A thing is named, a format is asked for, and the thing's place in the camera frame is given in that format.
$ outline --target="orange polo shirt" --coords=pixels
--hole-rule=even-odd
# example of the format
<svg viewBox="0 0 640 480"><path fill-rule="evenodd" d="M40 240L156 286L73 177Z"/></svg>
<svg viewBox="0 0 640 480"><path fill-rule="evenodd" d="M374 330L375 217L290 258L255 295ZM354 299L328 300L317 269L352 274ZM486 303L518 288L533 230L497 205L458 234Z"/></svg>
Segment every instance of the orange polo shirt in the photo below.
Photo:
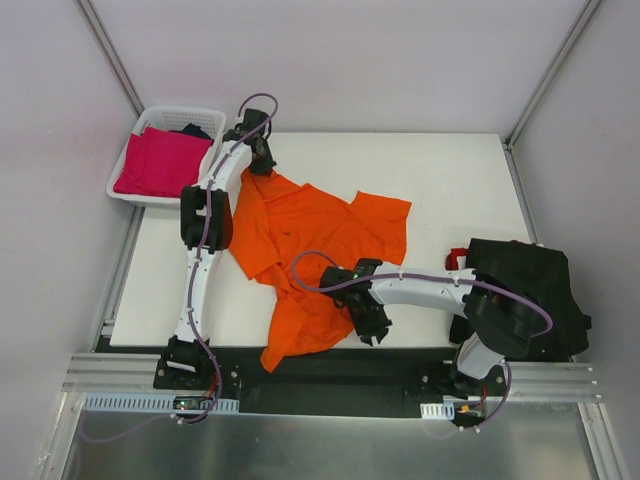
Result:
<svg viewBox="0 0 640 480"><path fill-rule="evenodd" d="M261 357L266 370L272 372L285 356L327 350L353 330L346 309L296 283L290 270L295 257L320 250L345 268L362 257L401 264L410 208L404 200L362 192L347 203L276 172L243 173L230 248L249 279L276 288L269 343ZM324 258L309 255L298 263L297 273L317 286L327 266Z"/></svg>

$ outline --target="black garment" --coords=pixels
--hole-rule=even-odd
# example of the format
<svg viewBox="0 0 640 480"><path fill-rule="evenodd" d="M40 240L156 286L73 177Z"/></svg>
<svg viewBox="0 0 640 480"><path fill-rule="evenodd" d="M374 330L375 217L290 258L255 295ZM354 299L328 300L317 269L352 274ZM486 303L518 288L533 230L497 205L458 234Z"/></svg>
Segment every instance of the black garment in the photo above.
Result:
<svg viewBox="0 0 640 480"><path fill-rule="evenodd" d="M185 135L191 135L192 137L204 138L205 140L213 140L213 138L207 135L207 132L202 130L202 128L200 128L198 125L194 123L190 123L189 125L184 127L182 130L171 130L171 131L175 133L184 133Z"/></svg>
<svg viewBox="0 0 640 480"><path fill-rule="evenodd" d="M553 319L553 329L533 337L527 356L514 360L564 362L587 349L591 317L580 311L571 295L569 262L564 253L519 242L474 238L469 245L466 267L479 267L483 260L508 265L514 276L527 286L527 296ZM462 343L472 334L469 322L454 316L449 341Z"/></svg>

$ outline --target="pink cloth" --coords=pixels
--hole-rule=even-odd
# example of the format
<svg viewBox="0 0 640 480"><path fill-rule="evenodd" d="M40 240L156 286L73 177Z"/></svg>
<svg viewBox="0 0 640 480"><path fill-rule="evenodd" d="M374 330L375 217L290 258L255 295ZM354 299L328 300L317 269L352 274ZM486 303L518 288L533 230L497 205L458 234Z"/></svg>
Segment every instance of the pink cloth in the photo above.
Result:
<svg viewBox="0 0 640 480"><path fill-rule="evenodd" d="M117 193L179 198L198 181L202 157L213 141L147 127L131 135L124 170L113 186Z"/></svg>

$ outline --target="white work surface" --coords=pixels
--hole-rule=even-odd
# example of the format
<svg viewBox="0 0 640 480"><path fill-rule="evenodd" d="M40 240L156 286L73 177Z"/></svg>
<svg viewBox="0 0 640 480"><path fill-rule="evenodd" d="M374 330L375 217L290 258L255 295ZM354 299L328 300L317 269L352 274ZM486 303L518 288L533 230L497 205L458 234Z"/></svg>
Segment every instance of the white work surface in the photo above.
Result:
<svg viewBox="0 0 640 480"><path fill-rule="evenodd" d="M497 135L279 133L276 169L351 201L358 190L412 202L404 265L443 269L472 237L529 241ZM111 338L113 346L165 346L186 281L177 210L147 208ZM224 252L208 293L211 344L265 346L276 296ZM448 347L451 314L395 305L383 347ZM370 348L351 333L336 348Z"/></svg>

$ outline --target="white laundry basket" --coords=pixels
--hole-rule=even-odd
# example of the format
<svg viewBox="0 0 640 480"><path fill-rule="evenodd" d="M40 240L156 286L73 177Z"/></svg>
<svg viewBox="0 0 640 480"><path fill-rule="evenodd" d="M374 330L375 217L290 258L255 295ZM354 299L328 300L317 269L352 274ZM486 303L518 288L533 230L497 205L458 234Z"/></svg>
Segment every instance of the white laundry basket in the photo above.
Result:
<svg viewBox="0 0 640 480"><path fill-rule="evenodd" d="M140 118L136 122L136 126L133 128L133 132L136 135L142 135L145 128L152 126L159 130L182 130L189 123L198 125L205 131L211 138L213 138L213 145L203 157L200 164L200 174L198 179L200 180L211 167L213 159L218 155L220 148L222 147L222 134L224 133L224 126L227 121L227 116L218 110L209 110L207 108L190 108L190 107L150 107L147 108ZM116 166L109 177L107 183L107 195L113 198L119 198L135 203L140 206L179 206L179 198L167 198L167 197L151 197L148 195L134 195L117 193L113 191L113 186L122 175L124 170L124 161L127 154L127 145L125 144Z"/></svg>

